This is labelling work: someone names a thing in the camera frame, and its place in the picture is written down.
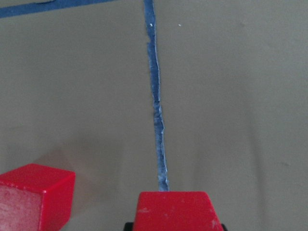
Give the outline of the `red cube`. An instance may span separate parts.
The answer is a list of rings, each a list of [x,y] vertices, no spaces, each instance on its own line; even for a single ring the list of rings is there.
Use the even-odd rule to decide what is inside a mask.
[[[134,231],[222,231],[205,192],[141,192]]]
[[[76,174],[28,164],[0,176],[2,231],[59,231],[70,220]]]

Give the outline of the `long blue tape line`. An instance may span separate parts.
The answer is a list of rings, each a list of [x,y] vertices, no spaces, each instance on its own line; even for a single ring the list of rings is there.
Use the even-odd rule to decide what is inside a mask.
[[[149,38],[149,41],[147,43],[147,52],[150,70],[150,86],[153,96],[153,116],[155,149],[157,156],[158,190],[161,192],[168,192],[170,190],[170,186],[168,180],[167,159],[164,144],[165,126],[161,105],[160,68],[156,42],[156,15],[153,0],[145,0],[143,3],[146,32]]]

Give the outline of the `crossing blue tape line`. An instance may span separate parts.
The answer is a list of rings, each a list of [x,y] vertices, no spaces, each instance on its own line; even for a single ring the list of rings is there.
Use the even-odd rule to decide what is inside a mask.
[[[139,4],[144,6],[143,0],[46,0],[43,2],[23,3],[12,6],[0,7],[0,18],[11,18],[23,15],[47,13],[54,11],[65,11],[69,9],[87,9],[111,7],[112,5]]]

